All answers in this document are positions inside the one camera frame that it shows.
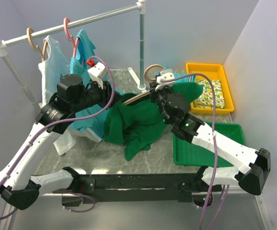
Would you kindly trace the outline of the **green t shirt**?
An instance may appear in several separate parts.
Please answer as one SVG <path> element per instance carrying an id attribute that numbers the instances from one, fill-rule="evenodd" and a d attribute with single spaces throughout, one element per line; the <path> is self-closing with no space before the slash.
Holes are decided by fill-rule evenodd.
<path id="1" fill-rule="evenodd" d="M 190 104 L 197 99 L 203 91 L 203 87 L 194 82 L 175 83 L 173 92 L 185 96 Z M 109 109 L 104 121 L 104 140 L 106 142 L 125 145 L 124 157 L 130 161 L 142 150 L 149 150 L 151 143 L 159 140 L 168 126 L 165 124 L 158 107 L 150 100 L 150 94 L 129 105 L 123 103 L 134 97 L 134 93 L 126 93 L 121 99 Z"/>

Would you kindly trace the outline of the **green plastic tray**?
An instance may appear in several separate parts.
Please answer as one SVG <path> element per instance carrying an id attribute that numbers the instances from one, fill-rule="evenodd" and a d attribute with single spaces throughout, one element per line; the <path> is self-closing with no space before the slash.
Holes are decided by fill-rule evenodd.
<path id="1" fill-rule="evenodd" d="M 239 124 L 216 123 L 215 130 L 220 134 L 244 145 L 242 127 Z M 214 153 L 173 136 L 173 161 L 183 166 L 214 166 Z"/>

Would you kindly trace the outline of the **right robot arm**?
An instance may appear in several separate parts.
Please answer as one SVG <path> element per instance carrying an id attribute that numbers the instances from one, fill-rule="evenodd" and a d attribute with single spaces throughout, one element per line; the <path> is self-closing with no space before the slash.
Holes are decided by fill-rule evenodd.
<path id="1" fill-rule="evenodd" d="M 151 102 L 159 109 L 164 123 L 172 125 L 172 133 L 179 139 L 202 147 L 223 158 L 231 167 L 201 166 L 189 182 L 189 188 L 202 192 L 214 185 L 238 185 L 249 194 L 259 196 L 271 171 L 270 152 L 255 150 L 212 130 L 211 126 L 188 112 L 184 95 L 172 88 L 151 89 Z"/>

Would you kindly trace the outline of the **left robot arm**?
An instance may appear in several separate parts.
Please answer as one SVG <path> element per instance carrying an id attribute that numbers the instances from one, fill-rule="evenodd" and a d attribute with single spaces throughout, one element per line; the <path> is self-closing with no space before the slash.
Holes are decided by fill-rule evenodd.
<path id="1" fill-rule="evenodd" d="M 35 119 L 26 141 L 0 171 L 1 198 L 19 210 L 27 209 L 46 193 L 61 189 L 69 193 L 81 190 L 81 175 L 71 167 L 39 177 L 33 173 L 52 144 L 78 120 L 76 113 L 94 105 L 101 106 L 103 112 L 120 98 L 113 77 L 103 84 L 91 81 L 84 85 L 81 76 L 67 74 L 56 88 Z"/>

